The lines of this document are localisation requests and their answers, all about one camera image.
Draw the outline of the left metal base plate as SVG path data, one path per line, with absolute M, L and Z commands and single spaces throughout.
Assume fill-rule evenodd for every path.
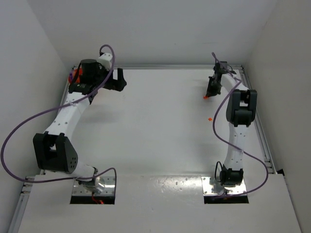
M 91 181 L 75 181 L 73 197 L 113 197 L 115 195 L 115 178 L 100 176 Z

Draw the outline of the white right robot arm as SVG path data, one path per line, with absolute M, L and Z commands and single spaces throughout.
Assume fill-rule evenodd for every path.
M 213 70 L 205 98 L 219 95 L 222 88 L 228 92 L 226 120 L 229 123 L 229 141 L 218 182 L 223 186 L 237 186 L 243 180 L 243 147 L 247 129 L 255 120 L 257 91 L 246 87 L 235 71 L 228 70 L 227 62 L 215 62 Z

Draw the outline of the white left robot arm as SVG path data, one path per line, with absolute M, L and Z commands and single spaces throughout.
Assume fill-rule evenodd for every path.
M 123 69 L 118 68 L 117 78 L 113 78 L 112 61 L 112 54 L 103 53 L 98 59 L 81 60 L 72 71 L 65 107 L 43 133 L 33 137 L 36 161 L 41 170 L 64 173 L 85 182 L 94 179 L 97 169 L 80 161 L 71 139 L 80 117 L 100 88 L 121 92 L 127 85 Z

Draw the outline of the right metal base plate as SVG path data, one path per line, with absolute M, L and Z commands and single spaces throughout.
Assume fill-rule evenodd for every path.
M 237 194 L 245 194 L 246 193 L 246 185 L 244 180 L 240 185 L 236 186 L 225 186 L 221 185 L 219 182 L 215 180 L 214 177 L 211 176 L 202 176 L 202 189 L 203 195 L 205 197 L 214 197 L 214 196 L 232 196 Z

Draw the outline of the aluminium table edge rail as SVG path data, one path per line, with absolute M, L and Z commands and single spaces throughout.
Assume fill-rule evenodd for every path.
M 242 77 L 243 84 L 247 86 L 248 88 L 252 89 L 253 86 L 249 80 L 249 77 L 245 71 L 245 68 L 243 66 L 239 66 L 239 72 Z M 259 137 L 260 146 L 262 148 L 263 154 L 264 154 L 264 161 L 266 165 L 268 166 L 268 171 L 270 174 L 277 174 L 276 166 L 273 160 L 273 156 L 268 144 L 267 137 L 264 132 L 264 128 L 262 126 L 260 116 L 259 116 L 259 108 L 256 109 L 256 116 L 255 116 L 255 128 L 257 131 L 257 135 Z

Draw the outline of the metal base plate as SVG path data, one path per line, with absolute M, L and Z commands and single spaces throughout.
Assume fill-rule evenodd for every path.
M 205 197 L 214 197 L 214 196 L 232 196 L 237 194 L 245 194 L 246 193 L 246 185 L 244 180 L 240 185 L 236 186 L 225 186 L 221 185 L 219 182 L 215 180 L 214 177 L 211 176 L 202 176 L 202 189 L 203 195 Z
M 75 181 L 73 197 L 113 197 L 115 195 L 115 178 L 100 176 L 91 181 Z

